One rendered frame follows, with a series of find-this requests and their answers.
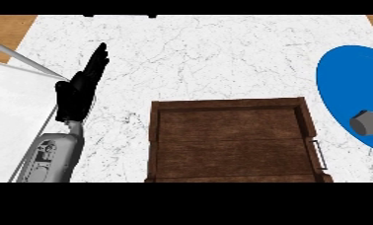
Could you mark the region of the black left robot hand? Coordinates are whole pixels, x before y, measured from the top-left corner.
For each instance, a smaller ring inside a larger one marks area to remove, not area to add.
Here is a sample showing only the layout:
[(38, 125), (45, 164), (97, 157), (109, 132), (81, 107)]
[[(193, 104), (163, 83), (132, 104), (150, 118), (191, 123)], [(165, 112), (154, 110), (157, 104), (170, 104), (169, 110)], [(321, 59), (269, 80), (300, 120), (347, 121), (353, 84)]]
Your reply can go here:
[(107, 63), (106, 43), (103, 42), (91, 53), (83, 70), (73, 74), (69, 81), (55, 82), (58, 106), (55, 121), (83, 121)]

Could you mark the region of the brown wooden tray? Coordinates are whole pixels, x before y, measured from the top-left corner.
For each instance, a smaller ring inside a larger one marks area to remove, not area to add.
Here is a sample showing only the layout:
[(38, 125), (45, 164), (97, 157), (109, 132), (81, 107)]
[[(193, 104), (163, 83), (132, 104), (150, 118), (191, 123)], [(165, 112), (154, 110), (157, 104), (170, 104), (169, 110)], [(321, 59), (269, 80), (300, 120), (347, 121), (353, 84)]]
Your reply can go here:
[(153, 102), (148, 183), (328, 183), (302, 97)]

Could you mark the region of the blue plate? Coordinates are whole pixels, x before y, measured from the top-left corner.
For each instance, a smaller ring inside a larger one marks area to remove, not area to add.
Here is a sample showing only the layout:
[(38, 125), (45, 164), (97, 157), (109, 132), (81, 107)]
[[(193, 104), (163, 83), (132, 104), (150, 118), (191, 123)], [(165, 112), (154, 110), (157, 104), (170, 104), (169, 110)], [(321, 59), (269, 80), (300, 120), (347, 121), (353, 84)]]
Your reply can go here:
[(343, 45), (331, 49), (316, 63), (315, 84), (321, 101), (339, 125), (373, 148), (373, 124), (365, 135), (349, 124), (361, 112), (373, 115), (373, 48)]

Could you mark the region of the white appliance with grey rim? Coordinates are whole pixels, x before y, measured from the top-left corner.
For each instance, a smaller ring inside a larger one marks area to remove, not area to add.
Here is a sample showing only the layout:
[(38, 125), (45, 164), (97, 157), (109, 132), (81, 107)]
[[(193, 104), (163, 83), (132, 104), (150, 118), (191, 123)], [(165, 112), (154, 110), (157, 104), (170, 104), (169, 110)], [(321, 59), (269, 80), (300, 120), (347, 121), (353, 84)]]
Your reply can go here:
[(54, 85), (66, 78), (1, 44), (0, 52), (23, 63), (0, 63), (0, 183), (7, 183), (54, 115)]

